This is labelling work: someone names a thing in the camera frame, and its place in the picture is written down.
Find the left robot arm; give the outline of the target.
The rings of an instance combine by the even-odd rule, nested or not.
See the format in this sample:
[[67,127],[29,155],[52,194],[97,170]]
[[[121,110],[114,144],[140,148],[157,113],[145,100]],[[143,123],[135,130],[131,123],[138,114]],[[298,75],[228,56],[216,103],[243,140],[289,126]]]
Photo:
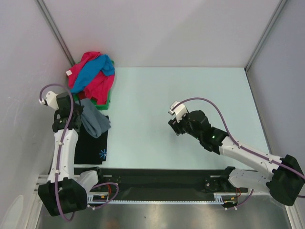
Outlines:
[[76,104],[68,93],[49,91],[41,104],[54,109],[55,148],[46,184],[39,185],[38,195],[51,216],[65,215],[84,210],[88,205],[91,188],[99,191],[105,186],[105,178],[97,171],[85,171],[74,175],[76,145],[81,128],[83,107]]

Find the grey t shirt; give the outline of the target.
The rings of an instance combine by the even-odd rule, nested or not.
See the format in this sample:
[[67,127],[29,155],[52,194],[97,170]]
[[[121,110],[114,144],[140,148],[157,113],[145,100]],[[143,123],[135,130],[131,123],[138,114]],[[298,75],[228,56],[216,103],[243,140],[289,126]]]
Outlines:
[[100,137],[111,127],[110,120],[104,116],[89,99],[82,99],[83,112],[81,122],[89,135]]

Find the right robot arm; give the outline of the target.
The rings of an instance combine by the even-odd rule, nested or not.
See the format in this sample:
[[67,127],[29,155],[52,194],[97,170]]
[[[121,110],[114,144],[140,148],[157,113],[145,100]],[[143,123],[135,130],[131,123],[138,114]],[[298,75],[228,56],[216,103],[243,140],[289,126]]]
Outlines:
[[189,112],[186,108],[176,112],[169,111],[174,119],[168,124],[177,135],[189,134],[209,152],[233,158],[250,168],[242,171],[228,168],[229,174],[220,179],[224,191],[235,187],[245,187],[268,192],[276,201],[292,206],[298,198],[305,179],[298,161],[291,155],[279,157],[271,154],[247,151],[245,146],[233,141],[229,134],[211,126],[203,111]]

